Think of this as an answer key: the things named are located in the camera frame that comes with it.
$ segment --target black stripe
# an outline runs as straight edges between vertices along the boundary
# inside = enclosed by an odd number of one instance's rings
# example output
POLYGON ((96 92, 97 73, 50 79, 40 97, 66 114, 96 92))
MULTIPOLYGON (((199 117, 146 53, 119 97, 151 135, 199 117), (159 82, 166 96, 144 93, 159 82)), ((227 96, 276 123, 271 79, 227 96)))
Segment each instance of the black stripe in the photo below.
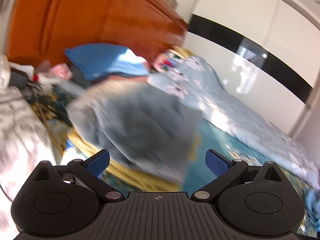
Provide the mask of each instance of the black stripe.
POLYGON ((193 15, 189 24, 189 32, 219 44, 226 49, 237 53, 243 35, 221 24, 193 15))
POLYGON ((276 56, 269 53, 262 70, 294 93, 303 103, 307 101, 312 87, 297 72, 276 56))
MULTIPOLYGON (((195 14, 193 14, 189 23, 189 32, 223 46, 234 53, 237 53, 244 38, 240 33, 195 14)), ((303 103, 306 102, 312 87, 286 63, 269 52, 261 69, 289 89, 303 103)))

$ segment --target cable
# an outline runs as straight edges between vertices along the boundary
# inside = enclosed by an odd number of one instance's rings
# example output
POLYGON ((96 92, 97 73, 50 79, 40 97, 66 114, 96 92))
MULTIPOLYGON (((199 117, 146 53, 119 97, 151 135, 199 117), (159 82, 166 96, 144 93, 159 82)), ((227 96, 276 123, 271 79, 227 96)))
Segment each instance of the cable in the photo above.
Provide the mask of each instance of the cable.
POLYGON ((68 117, 66 119, 66 117, 63 115, 63 114, 59 114, 57 113, 56 111, 54 111, 52 108, 50 108, 49 106, 47 106, 47 102, 45 100, 45 96, 44 96, 44 93, 43 93, 43 90, 42 90, 42 87, 37 84, 37 83, 34 83, 34 82, 31 82, 30 84, 28 84, 28 86, 31 88, 31 92, 32 92, 32 96, 33 98, 39 103, 37 105, 38 107, 38 110, 39 110, 39 114, 41 116, 41 120, 42 120, 42 123, 44 125, 44 127, 46 128, 47 132, 48 132, 48 135, 51 139, 51 142, 52 144, 60 151, 60 152, 63 152, 64 150, 64 146, 60 145, 60 143, 55 139, 54 135, 52 134, 52 132, 50 131, 50 128, 48 127, 48 120, 46 120, 46 117, 44 116, 44 113, 42 111, 42 107, 41 106, 45 106, 49 111, 51 111, 52 113, 54 113, 56 115, 57 118, 60 117, 61 120, 63 120, 64 122, 66 122, 66 120, 69 120, 68 117), (33 89, 37 89, 38 91, 41 92, 41 98, 39 98, 39 96, 35 93, 35 91, 33 89))
POLYGON ((50 112, 54 113, 56 115, 56 118, 58 120, 61 120, 63 121, 64 123, 66 123, 68 126, 72 126, 71 124, 71 121, 70 119, 68 118, 68 115, 63 113, 63 112, 57 112, 55 111, 54 109, 52 109, 52 107, 50 107, 50 104, 46 101, 46 98, 45 98, 45 95, 44 95, 44 92, 43 92, 43 89, 42 87, 38 84, 38 83, 35 83, 35 82, 29 82, 27 84, 27 86, 29 88, 31 88, 31 92, 32 92, 32 98, 34 100, 36 100, 38 103, 40 103, 42 106, 44 106, 45 108, 47 108, 50 112), (34 89, 37 89, 39 91, 39 94, 38 95, 37 93, 35 93, 34 89))
POLYGON ((13 200, 7 195, 6 192, 4 192, 4 189, 3 189, 3 187, 1 186, 1 183, 0 183, 0 188, 1 188, 1 191, 3 192, 3 194, 4 194, 4 195, 7 197, 7 199, 12 203, 13 200))

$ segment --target blue tab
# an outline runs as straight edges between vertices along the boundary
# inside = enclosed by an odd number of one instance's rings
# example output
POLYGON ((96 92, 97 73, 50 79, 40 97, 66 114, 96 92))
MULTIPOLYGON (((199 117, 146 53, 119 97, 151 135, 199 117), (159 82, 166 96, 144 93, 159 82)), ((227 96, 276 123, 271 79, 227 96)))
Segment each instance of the blue tab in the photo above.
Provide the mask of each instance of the blue tab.
POLYGON ((219 158, 211 151, 207 151, 205 154, 205 164, 209 170, 217 177, 229 170, 229 164, 219 158))
POLYGON ((94 176, 99 177, 109 166, 109 163, 110 154, 107 150, 104 150, 104 152, 100 153, 98 157, 93 158, 92 161, 87 163, 86 169, 94 176))

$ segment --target comforter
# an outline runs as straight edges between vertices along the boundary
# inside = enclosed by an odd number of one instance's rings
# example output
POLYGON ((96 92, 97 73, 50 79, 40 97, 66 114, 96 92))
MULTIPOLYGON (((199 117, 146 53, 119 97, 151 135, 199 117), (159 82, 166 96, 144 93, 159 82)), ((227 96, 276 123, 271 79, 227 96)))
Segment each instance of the comforter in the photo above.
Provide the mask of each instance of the comforter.
POLYGON ((181 183, 202 118, 177 97, 131 81, 105 81, 68 105, 80 136, 132 170, 181 183))
POLYGON ((186 106, 201 110, 204 119, 214 126, 320 189, 319 171, 307 159, 304 148, 228 94, 203 58, 190 57, 177 68, 149 76, 148 83, 178 96, 186 106))

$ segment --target pink cloth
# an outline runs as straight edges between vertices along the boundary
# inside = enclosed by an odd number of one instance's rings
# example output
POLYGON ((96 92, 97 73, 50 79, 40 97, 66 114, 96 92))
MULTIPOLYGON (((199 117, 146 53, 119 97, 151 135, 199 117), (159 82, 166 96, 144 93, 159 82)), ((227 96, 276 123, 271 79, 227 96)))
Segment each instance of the pink cloth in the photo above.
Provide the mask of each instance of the pink cloth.
POLYGON ((49 73, 56 74, 60 78, 65 79, 65 80, 70 80, 72 78, 72 72, 70 71, 68 65, 65 63, 53 66, 49 70, 49 73))

